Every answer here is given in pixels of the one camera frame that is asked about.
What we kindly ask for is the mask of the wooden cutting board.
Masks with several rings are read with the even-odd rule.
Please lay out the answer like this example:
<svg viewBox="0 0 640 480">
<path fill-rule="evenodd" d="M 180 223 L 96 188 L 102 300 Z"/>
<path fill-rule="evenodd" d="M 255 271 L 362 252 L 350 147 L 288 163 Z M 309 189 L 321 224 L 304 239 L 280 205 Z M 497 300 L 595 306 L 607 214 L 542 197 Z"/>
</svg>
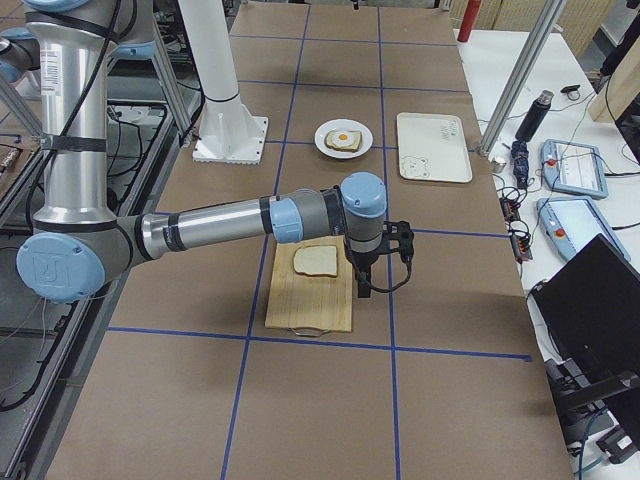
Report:
<svg viewBox="0 0 640 480">
<path fill-rule="evenodd" d="M 300 247 L 337 247 L 338 275 L 310 277 L 296 274 L 293 256 Z M 352 330 L 353 269 L 341 236 L 326 236 L 276 247 L 265 326 L 313 332 Z"/>
</svg>

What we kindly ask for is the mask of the blue teach pendant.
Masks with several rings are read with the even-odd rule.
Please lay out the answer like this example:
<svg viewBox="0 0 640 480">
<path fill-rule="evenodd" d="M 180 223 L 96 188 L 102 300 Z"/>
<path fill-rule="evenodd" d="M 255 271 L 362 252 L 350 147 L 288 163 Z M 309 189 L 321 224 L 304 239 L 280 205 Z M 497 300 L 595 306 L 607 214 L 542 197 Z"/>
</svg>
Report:
<svg viewBox="0 0 640 480">
<path fill-rule="evenodd" d="M 540 199 L 539 219 L 559 255 L 571 260 L 594 237 L 602 234 L 627 260 L 631 257 L 589 196 Z"/>
<path fill-rule="evenodd" d="M 542 177 L 553 191 L 605 199 L 608 187 L 603 166 L 595 146 L 555 139 L 542 144 Z"/>
</svg>

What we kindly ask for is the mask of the small metal cup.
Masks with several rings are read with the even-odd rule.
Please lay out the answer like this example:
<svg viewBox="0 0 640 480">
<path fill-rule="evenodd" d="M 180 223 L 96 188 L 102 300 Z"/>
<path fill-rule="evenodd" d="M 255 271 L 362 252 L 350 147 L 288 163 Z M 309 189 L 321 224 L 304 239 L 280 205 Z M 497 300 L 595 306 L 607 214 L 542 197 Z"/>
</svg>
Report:
<svg viewBox="0 0 640 480">
<path fill-rule="evenodd" d="M 491 169 L 495 174 L 502 173 L 507 165 L 505 158 L 501 156 L 495 156 L 491 159 Z"/>
</svg>

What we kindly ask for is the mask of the far blue teach pendant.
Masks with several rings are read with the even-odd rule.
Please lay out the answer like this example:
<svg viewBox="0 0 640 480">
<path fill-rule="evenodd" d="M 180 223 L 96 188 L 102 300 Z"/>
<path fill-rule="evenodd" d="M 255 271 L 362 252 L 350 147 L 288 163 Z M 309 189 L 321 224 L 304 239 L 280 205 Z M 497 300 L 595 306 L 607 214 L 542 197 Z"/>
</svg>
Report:
<svg viewBox="0 0 640 480">
<path fill-rule="evenodd" d="M 555 139 L 542 144 L 542 177 L 553 191 L 605 199 L 608 187 L 603 166 L 595 146 Z"/>
</svg>

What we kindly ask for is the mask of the black laptop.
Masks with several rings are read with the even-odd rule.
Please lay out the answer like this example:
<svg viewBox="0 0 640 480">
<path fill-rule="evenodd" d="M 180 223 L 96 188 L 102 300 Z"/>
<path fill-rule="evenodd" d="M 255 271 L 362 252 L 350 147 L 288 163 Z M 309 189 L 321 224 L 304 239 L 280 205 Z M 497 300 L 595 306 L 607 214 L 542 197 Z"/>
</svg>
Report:
<svg viewBox="0 0 640 480">
<path fill-rule="evenodd" d="M 594 373 L 639 373 L 639 272 L 604 235 L 533 298 L 562 357 Z"/>
</svg>

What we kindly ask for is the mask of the near blue teach pendant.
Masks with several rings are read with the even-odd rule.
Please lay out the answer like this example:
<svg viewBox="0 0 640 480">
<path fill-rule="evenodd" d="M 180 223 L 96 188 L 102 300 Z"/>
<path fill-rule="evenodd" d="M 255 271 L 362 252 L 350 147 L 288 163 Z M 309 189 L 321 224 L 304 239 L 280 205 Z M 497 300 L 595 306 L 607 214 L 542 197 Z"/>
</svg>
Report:
<svg viewBox="0 0 640 480">
<path fill-rule="evenodd" d="M 594 237 L 602 234 L 627 260 L 631 257 L 589 196 L 540 199 L 539 219 L 559 255 L 571 260 Z"/>
</svg>

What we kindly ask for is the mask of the toast with fried egg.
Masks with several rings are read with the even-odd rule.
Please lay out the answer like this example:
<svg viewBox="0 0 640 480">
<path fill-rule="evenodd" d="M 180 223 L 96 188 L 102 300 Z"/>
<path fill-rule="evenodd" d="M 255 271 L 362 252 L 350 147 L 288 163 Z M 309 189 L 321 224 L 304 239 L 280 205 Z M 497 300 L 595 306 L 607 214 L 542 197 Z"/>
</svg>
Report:
<svg viewBox="0 0 640 480">
<path fill-rule="evenodd" d="M 362 142 L 362 133 L 358 130 L 331 130 L 324 139 L 329 149 L 343 152 L 356 152 Z"/>
</svg>

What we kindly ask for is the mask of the red cylinder bottle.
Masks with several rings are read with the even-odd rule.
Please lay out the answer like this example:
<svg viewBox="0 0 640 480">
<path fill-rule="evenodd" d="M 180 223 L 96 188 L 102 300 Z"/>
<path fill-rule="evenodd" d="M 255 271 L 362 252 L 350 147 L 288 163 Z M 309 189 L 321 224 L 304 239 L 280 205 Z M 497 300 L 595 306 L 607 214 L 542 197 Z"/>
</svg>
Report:
<svg viewBox="0 0 640 480">
<path fill-rule="evenodd" d="M 474 24 L 481 8 L 481 0 L 468 0 L 464 11 L 464 15 L 459 28 L 457 41 L 460 43 L 466 43 L 471 35 Z"/>
</svg>

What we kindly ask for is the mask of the aluminium frame post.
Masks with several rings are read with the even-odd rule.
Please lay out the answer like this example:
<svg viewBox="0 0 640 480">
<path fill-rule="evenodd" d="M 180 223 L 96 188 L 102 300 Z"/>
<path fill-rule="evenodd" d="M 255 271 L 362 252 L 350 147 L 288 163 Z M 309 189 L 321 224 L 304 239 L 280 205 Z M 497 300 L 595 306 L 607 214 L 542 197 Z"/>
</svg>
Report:
<svg viewBox="0 0 640 480">
<path fill-rule="evenodd" d="M 566 0 L 547 0 L 544 3 L 533 29 L 524 42 L 478 145 L 477 151 L 480 155 L 487 157 L 496 144 L 507 117 L 518 100 L 526 80 L 566 4 Z"/>
</svg>

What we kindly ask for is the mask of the cream rectangular tray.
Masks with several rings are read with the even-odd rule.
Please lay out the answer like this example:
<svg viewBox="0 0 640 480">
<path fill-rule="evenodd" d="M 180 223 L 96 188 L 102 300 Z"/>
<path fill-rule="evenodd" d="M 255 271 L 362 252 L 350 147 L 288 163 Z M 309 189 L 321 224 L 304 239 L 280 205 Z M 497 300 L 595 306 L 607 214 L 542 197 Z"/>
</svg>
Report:
<svg viewBox="0 0 640 480">
<path fill-rule="evenodd" d="M 470 183 L 471 163 L 461 120 L 454 115 L 396 116 L 398 165 L 406 180 Z"/>
</svg>

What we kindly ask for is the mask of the white round plate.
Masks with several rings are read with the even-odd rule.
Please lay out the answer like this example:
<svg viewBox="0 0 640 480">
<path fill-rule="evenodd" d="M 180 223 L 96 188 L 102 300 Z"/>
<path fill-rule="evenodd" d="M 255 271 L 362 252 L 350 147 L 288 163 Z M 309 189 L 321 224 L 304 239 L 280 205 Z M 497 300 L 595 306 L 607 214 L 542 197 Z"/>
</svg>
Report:
<svg viewBox="0 0 640 480">
<path fill-rule="evenodd" d="M 351 119 L 334 119 L 320 125 L 314 134 L 316 147 L 335 159 L 352 159 L 367 153 L 373 135 L 364 124 Z"/>
</svg>

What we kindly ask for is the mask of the folded navy umbrella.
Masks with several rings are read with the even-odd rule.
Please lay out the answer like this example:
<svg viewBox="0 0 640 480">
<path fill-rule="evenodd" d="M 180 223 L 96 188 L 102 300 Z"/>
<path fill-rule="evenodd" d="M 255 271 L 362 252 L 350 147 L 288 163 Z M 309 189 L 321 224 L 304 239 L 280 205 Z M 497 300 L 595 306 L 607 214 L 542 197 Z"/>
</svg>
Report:
<svg viewBox="0 0 640 480">
<path fill-rule="evenodd" d="M 511 145 L 512 174 L 517 188 L 527 190 L 529 185 L 529 150 L 524 141 L 515 140 Z"/>
</svg>

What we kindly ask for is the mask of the black water bottle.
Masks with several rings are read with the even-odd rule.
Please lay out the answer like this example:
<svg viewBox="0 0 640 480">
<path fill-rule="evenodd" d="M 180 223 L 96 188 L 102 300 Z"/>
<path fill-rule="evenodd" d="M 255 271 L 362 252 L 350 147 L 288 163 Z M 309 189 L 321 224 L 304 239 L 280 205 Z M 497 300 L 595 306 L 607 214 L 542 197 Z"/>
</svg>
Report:
<svg viewBox="0 0 640 480">
<path fill-rule="evenodd" d="M 519 142 L 529 142 L 539 129 L 547 113 L 551 109 L 554 93 L 543 90 L 538 98 L 533 101 L 520 126 L 518 127 L 515 139 Z"/>
</svg>

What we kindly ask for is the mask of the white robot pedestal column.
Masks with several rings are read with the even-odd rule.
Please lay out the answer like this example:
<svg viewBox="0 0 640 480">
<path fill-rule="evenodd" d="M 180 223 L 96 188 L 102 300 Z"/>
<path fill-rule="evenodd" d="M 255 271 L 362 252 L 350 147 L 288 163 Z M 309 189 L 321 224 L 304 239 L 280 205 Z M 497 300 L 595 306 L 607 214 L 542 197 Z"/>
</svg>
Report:
<svg viewBox="0 0 640 480">
<path fill-rule="evenodd" d="M 258 164 L 269 120 L 241 99 L 223 4 L 186 0 L 179 8 L 205 99 L 193 159 Z"/>
</svg>

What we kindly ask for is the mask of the white bread slice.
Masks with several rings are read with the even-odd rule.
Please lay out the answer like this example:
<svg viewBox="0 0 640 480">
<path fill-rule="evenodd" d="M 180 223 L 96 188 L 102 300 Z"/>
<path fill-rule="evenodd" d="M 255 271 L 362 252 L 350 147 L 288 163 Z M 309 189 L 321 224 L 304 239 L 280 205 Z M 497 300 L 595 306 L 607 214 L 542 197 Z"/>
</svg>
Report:
<svg viewBox="0 0 640 480">
<path fill-rule="evenodd" d="M 293 256 L 296 274 L 310 277 L 338 275 L 337 247 L 333 245 L 300 247 Z"/>
</svg>

